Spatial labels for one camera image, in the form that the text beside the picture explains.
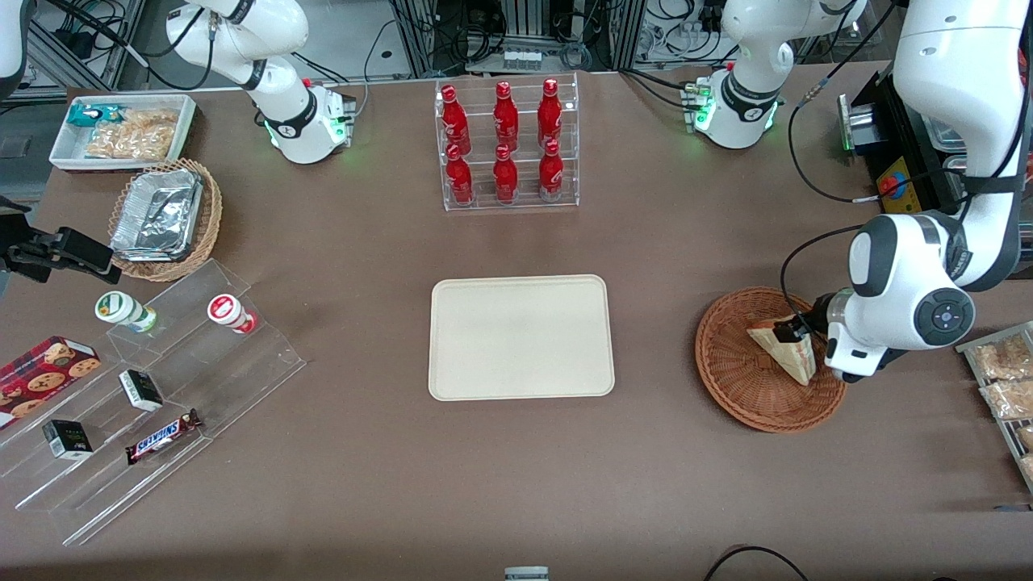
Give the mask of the black parked right gripper body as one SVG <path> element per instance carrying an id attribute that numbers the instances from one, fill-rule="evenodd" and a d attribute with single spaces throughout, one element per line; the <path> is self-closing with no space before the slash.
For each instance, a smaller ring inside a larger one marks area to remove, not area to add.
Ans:
<path id="1" fill-rule="evenodd" d="M 30 208 L 10 198 L 1 198 L 2 269 L 40 283 L 46 283 L 52 270 L 62 268 L 56 243 L 62 235 L 31 227 Z"/>

